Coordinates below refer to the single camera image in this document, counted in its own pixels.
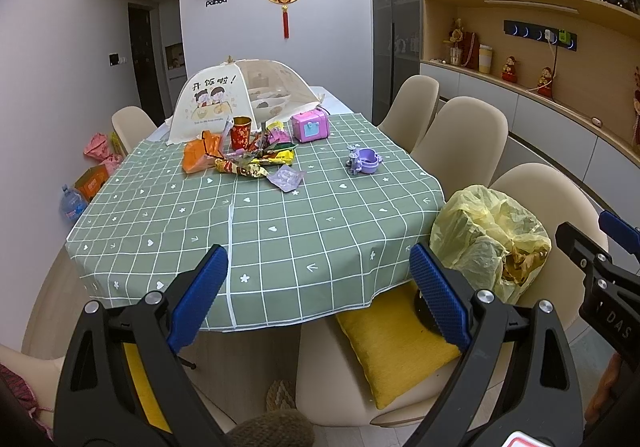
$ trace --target red paper cup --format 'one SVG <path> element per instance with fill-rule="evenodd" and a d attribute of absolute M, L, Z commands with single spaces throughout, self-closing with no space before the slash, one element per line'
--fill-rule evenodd
<path fill-rule="evenodd" d="M 234 117 L 234 127 L 231 128 L 231 148 L 234 151 L 245 150 L 249 147 L 249 132 L 251 119 L 249 117 Z"/>

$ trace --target beige chair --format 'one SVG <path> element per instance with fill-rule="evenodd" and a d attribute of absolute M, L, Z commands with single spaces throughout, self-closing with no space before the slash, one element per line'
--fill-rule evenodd
<path fill-rule="evenodd" d="M 518 304 L 533 305 L 540 299 L 550 300 L 566 331 L 578 318 L 584 296 L 584 275 L 555 248 L 554 235 L 560 223 L 569 221 L 607 250 L 607 238 L 598 228 L 596 211 L 571 180 L 542 164 L 518 166 L 498 178 L 492 187 L 532 211 L 545 226 L 554 247 Z M 489 389 L 504 380 L 510 354 L 511 345 L 504 345 Z M 318 319 L 302 325 L 296 406 L 311 422 L 330 427 L 369 423 L 396 427 L 416 422 L 435 403 L 457 362 L 441 367 L 388 407 L 378 410 L 362 367 L 335 318 Z"/>
<path fill-rule="evenodd" d="M 153 120 L 137 106 L 118 110 L 111 117 L 111 123 L 127 153 L 157 129 Z"/>
<path fill-rule="evenodd" d="M 438 101 L 440 84 L 426 75 L 409 77 L 400 87 L 378 129 L 407 153 L 427 132 Z"/>
<path fill-rule="evenodd" d="M 64 361 L 64 357 L 43 361 L 0 345 L 0 364 L 8 367 L 29 384 L 36 395 L 38 405 L 42 409 L 38 414 L 38 418 L 49 427 L 53 426 L 58 380 L 60 379 Z M 197 387 L 195 390 L 223 432 L 227 432 L 236 426 L 234 421 L 217 408 Z"/>
<path fill-rule="evenodd" d="M 473 97 L 456 97 L 438 112 L 411 156 L 439 180 L 448 200 L 470 185 L 489 185 L 508 133 L 500 110 Z"/>

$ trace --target pink bag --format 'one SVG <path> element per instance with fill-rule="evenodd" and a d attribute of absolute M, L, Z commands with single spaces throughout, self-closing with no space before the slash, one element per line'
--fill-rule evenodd
<path fill-rule="evenodd" d="M 111 156 L 108 156 L 100 162 L 102 166 L 105 166 L 107 168 L 107 173 L 109 174 L 109 176 L 111 176 L 113 172 L 118 167 L 120 167 L 121 163 L 122 157 L 119 154 L 112 154 Z"/>
<path fill-rule="evenodd" d="M 96 133 L 91 141 L 84 147 L 84 154 L 90 158 L 95 158 L 99 162 L 110 156 L 109 141 L 107 136 Z"/>
<path fill-rule="evenodd" d="M 311 142 L 329 136 L 329 119 L 326 113 L 316 108 L 291 117 L 293 135 L 300 142 Z"/>

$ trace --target cardboard box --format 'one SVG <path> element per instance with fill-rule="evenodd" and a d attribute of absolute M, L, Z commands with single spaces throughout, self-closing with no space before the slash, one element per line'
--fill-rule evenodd
<path fill-rule="evenodd" d="M 88 202 L 94 199 L 98 194 L 100 187 L 109 179 L 109 173 L 107 168 L 100 164 L 100 166 L 90 167 L 86 172 L 78 179 L 75 184 L 84 199 Z"/>

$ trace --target green checkered tablecloth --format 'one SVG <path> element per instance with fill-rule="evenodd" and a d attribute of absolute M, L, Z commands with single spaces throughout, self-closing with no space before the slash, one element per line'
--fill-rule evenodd
<path fill-rule="evenodd" d="M 268 180 L 186 175 L 184 145 L 144 141 L 69 234 L 66 248 L 89 295 L 106 306 L 164 290 L 220 244 L 229 271 L 202 329 L 300 323 L 366 307 L 408 278 L 409 250 L 444 204 L 438 181 L 361 115 L 330 117 L 331 135 L 300 145 L 303 183 L 283 193 Z M 351 176 L 347 146 L 384 157 Z"/>

